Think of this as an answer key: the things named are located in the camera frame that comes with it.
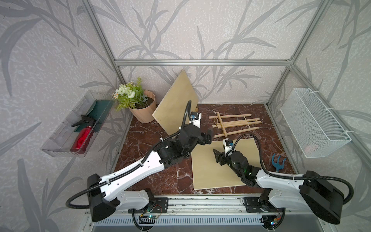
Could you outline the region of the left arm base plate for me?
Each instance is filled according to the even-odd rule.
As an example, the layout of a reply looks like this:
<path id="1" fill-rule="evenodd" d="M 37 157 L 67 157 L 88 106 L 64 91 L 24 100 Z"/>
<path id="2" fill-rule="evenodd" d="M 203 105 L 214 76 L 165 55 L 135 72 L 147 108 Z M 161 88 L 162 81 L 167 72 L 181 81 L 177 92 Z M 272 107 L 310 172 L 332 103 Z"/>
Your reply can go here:
<path id="1" fill-rule="evenodd" d="M 168 197 L 156 197 L 154 201 L 150 201 L 147 206 L 143 209 L 129 209 L 128 212 L 132 213 L 134 211 L 135 214 L 146 214 L 146 213 L 167 213 L 169 206 L 169 198 Z"/>

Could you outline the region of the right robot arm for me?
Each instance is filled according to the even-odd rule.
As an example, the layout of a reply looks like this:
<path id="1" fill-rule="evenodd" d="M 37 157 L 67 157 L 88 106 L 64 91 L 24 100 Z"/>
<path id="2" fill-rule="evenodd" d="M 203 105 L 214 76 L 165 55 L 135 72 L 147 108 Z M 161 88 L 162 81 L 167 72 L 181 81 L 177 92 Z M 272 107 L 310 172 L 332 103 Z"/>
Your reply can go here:
<path id="1" fill-rule="evenodd" d="M 238 141 L 225 139 L 223 142 L 223 152 L 213 150 L 215 161 L 221 166 L 227 165 L 245 185 L 264 189 L 259 200 L 261 209 L 311 210 L 325 222 L 340 224 L 343 206 L 354 196 L 354 188 L 348 181 L 321 176 L 314 171 L 304 175 L 271 172 L 262 159 L 259 159 L 261 167 L 251 165 L 236 149 Z"/>

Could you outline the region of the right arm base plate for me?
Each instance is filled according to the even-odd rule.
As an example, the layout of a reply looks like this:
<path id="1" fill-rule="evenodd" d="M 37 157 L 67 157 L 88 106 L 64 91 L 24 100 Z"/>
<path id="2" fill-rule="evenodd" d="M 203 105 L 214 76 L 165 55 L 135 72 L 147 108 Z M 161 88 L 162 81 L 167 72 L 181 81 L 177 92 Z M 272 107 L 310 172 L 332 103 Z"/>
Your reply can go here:
<path id="1" fill-rule="evenodd" d="M 284 213 L 284 208 L 276 208 L 268 200 L 261 197 L 244 197 L 243 205 L 247 213 Z"/>

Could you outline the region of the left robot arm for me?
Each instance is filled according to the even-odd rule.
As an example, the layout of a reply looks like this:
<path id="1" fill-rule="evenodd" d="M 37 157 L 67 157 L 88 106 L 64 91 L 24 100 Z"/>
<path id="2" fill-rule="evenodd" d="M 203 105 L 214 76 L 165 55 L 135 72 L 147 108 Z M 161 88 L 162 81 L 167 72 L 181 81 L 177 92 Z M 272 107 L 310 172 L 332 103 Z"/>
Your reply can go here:
<path id="1" fill-rule="evenodd" d="M 70 209 L 88 209 L 93 222 L 111 216 L 118 209 L 141 210 L 153 205 L 155 198 L 148 190 L 125 196 L 125 190 L 148 176 L 188 159 L 197 145 L 211 144 L 212 134 L 200 130 L 201 114 L 191 111 L 192 101 L 185 107 L 178 131 L 151 147 L 146 155 L 131 165 L 105 175 L 88 178 L 87 189 L 70 197 L 65 205 Z"/>

